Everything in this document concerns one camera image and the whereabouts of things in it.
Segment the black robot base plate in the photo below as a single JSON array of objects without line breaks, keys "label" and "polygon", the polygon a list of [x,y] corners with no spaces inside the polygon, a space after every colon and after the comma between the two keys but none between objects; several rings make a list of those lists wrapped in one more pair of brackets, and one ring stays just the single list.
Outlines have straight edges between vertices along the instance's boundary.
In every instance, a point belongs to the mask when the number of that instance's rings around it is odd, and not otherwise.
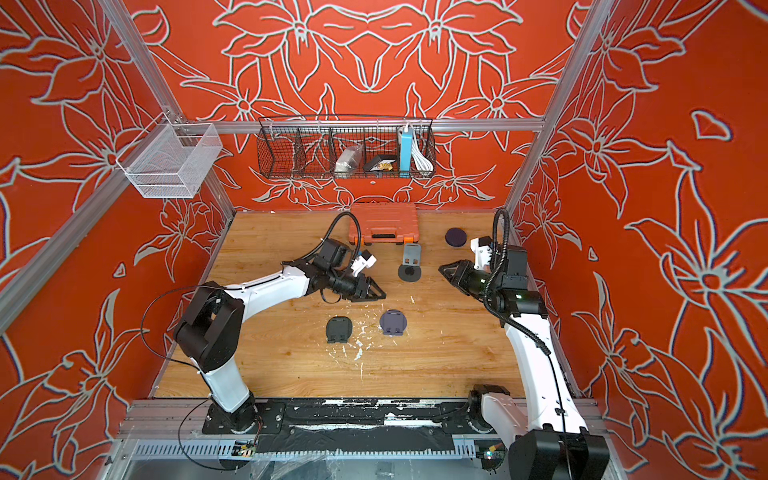
[{"label": "black robot base plate", "polygon": [[464,398],[258,398],[240,433],[259,453],[440,453],[459,439],[489,443],[499,435]]}]

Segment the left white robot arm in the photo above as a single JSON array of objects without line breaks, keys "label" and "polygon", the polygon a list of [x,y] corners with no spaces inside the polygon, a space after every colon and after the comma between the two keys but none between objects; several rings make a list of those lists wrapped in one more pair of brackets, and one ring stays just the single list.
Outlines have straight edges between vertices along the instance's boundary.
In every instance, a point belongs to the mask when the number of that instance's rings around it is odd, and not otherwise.
[{"label": "left white robot arm", "polygon": [[210,281],[197,286],[174,339],[210,390],[210,415],[232,433],[245,433],[257,425],[254,394],[235,360],[245,321],[289,300],[327,290],[350,302],[384,300],[386,293],[364,274],[375,262],[375,256],[362,249],[359,220],[342,212],[310,252],[284,261],[278,272],[241,284]]}]

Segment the purple phone stand front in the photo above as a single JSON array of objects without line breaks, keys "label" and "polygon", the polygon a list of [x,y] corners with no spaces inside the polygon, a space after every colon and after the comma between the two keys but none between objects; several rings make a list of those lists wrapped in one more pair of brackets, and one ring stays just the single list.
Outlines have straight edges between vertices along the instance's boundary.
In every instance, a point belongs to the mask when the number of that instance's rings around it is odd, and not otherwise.
[{"label": "purple phone stand front", "polygon": [[379,326],[385,336],[402,336],[407,328],[405,314],[396,309],[385,311],[379,320]]}]

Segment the black phone stand front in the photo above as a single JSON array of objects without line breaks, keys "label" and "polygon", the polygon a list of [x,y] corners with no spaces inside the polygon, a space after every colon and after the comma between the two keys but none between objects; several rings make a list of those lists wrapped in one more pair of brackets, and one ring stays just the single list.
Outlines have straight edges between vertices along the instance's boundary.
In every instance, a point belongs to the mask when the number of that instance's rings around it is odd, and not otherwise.
[{"label": "black phone stand front", "polygon": [[346,316],[334,316],[326,324],[328,344],[346,344],[353,332],[353,323]]}]

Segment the dark grey phone stand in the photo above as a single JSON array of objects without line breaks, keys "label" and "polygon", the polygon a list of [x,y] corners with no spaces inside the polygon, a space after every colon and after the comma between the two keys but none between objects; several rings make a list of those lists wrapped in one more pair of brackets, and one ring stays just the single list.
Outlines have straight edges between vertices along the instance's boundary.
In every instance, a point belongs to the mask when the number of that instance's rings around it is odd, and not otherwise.
[{"label": "dark grey phone stand", "polygon": [[422,248],[418,243],[408,243],[404,245],[401,265],[398,268],[398,277],[409,283],[415,283],[420,280]]}]

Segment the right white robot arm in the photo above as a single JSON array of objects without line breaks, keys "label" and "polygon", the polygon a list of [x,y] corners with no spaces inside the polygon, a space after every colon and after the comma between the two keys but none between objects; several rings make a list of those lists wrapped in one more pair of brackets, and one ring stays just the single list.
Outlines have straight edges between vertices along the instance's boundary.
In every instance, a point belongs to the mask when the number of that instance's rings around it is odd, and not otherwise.
[{"label": "right white robot arm", "polygon": [[509,340],[521,376],[524,408],[497,386],[471,391],[467,415],[501,440],[513,479],[600,479],[611,460],[604,437],[589,431],[555,353],[549,312],[528,287],[527,252],[510,242],[509,212],[498,209],[490,235],[473,240],[471,260],[440,266],[457,290],[479,301]]}]

